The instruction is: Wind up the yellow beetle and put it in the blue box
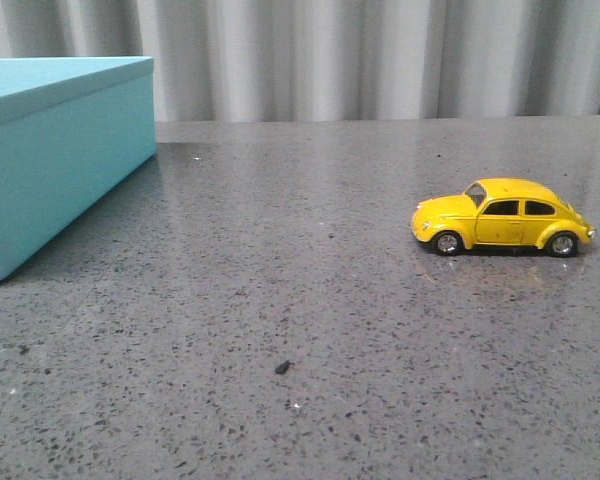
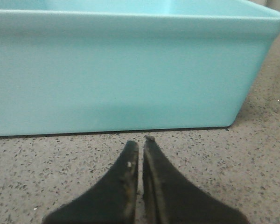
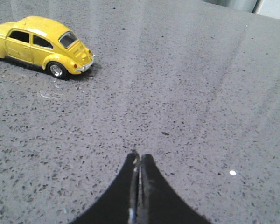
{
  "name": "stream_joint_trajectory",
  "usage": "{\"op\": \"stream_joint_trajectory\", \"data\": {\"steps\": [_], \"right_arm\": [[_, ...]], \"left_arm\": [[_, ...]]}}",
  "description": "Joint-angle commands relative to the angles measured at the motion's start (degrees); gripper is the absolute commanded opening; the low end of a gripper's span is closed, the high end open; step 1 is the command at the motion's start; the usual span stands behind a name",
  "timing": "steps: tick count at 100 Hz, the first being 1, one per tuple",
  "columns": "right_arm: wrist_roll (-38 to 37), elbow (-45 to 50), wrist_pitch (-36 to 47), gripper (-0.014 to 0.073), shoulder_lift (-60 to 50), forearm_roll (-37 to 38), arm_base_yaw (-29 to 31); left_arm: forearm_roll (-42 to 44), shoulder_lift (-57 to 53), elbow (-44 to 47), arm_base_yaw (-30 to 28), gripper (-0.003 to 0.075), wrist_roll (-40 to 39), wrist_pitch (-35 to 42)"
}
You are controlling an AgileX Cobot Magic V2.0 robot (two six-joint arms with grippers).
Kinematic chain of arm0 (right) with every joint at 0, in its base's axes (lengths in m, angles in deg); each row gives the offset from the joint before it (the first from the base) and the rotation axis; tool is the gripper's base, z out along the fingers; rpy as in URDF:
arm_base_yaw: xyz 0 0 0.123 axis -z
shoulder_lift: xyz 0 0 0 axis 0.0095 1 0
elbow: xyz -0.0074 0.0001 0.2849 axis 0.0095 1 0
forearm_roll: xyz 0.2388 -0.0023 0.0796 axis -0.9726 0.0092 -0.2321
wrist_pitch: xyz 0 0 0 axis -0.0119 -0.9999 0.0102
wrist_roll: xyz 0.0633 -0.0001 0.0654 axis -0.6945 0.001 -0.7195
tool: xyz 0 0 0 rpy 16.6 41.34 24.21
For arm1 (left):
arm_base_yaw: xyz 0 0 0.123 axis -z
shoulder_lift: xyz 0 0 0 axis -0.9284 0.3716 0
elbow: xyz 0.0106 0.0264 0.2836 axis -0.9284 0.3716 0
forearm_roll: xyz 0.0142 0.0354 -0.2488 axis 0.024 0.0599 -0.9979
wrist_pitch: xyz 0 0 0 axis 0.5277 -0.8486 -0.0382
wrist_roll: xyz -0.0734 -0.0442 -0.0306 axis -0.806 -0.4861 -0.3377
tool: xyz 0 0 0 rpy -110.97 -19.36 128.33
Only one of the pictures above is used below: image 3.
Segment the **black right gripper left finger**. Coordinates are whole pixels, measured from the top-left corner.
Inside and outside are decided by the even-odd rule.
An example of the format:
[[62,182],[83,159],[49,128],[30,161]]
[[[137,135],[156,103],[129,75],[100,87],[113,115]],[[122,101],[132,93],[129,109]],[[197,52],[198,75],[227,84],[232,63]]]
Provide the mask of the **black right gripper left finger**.
[[129,153],[105,193],[73,224],[135,224],[139,189],[139,155]]

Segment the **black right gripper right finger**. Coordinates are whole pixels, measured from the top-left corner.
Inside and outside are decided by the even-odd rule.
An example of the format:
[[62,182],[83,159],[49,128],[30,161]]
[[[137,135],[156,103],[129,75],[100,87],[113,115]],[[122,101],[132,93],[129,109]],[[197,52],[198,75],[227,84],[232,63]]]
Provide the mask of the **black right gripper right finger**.
[[141,158],[142,203],[146,224],[209,224],[171,188],[150,154]]

